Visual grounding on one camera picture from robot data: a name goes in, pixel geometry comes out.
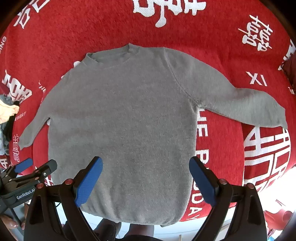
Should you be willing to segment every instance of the blue pad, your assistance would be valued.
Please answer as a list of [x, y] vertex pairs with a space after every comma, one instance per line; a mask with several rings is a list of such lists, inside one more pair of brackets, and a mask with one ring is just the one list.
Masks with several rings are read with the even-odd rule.
[[21, 173], [32, 165], [33, 165], [33, 160], [31, 158], [28, 158], [28, 159], [22, 161], [21, 163], [17, 164], [15, 166], [14, 171], [15, 171], [15, 173]]
[[214, 207], [216, 205], [215, 189], [211, 185], [206, 174], [203, 172], [203, 170], [200, 168], [200, 166], [193, 158], [189, 160], [189, 171], [194, 181], [196, 182], [196, 185], [198, 186], [205, 202], [209, 203], [212, 207]]
[[88, 200], [96, 182], [98, 181], [103, 170], [103, 160], [98, 157], [89, 172], [85, 175], [84, 179], [77, 188], [77, 196], [75, 203], [77, 207], [81, 204], [86, 203]]

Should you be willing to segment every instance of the red blanket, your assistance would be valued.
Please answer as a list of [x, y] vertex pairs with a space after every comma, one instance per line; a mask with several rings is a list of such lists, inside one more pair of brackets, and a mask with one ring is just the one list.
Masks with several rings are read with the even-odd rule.
[[[0, 39], [0, 78], [12, 98], [21, 101], [10, 143], [12, 164], [32, 157], [29, 173], [48, 160], [48, 125], [33, 146], [22, 151], [18, 138], [74, 62], [87, 52], [129, 42], [191, 54], [235, 87], [265, 91], [286, 109], [288, 131], [249, 126], [200, 110], [197, 155], [218, 177], [237, 185], [252, 182], [261, 191], [294, 165], [296, 100], [278, 71], [292, 47], [280, 22], [258, 0], [31, 1]], [[182, 221], [206, 216], [209, 210], [193, 184]]]

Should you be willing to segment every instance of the neckline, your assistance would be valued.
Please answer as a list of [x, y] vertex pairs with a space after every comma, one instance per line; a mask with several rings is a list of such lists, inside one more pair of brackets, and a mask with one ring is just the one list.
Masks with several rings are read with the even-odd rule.
[[139, 49], [140, 46], [129, 43], [121, 48], [87, 53], [83, 62], [100, 69], [110, 68], [128, 61], [139, 52]]

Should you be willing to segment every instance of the gray cloth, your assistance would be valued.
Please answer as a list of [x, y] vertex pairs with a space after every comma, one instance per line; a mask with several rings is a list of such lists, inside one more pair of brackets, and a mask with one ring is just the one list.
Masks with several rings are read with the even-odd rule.
[[170, 225], [189, 201], [198, 107], [251, 125], [287, 127], [285, 109], [268, 94], [235, 88], [185, 53], [128, 44], [88, 53], [47, 95], [19, 146], [32, 145], [50, 118], [55, 184], [94, 156], [103, 159], [84, 211], [115, 222]]
[[[0, 100], [2, 100], [4, 104], [13, 105], [11, 97], [5, 94], [0, 95]], [[6, 137], [3, 134], [3, 130], [6, 127], [6, 123], [7, 122], [0, 124], [0, 155], [9, 155], [9, 141], [6, 140]]]

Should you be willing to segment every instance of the sweater sleeve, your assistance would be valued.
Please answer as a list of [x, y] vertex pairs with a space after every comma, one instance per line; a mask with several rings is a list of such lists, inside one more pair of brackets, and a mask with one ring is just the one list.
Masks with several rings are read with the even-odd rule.
[[58, 103], [59, 92], [62, 91], [62, 85], [65, 80], [69, 78], [67, 73], [60, 82], [52, 88], [52, 90], [47, 94], [43, 102], [41, 103], [36, 116], [31, 121], [31, 123], [25, 128], [19, 139], [19, 147], [22, 150], [24, 147], [29, 147], [33, 144], [39, 131], [42, 129], [44, 123], [51, 117], [54, 113], [55, 107]]
[[249, 125], [287, 129], [285, 109], [269, 94], [235, 88], [219, 71], [186, 53], [165, 48], [165, 55], [180, 88], [198, 107]]

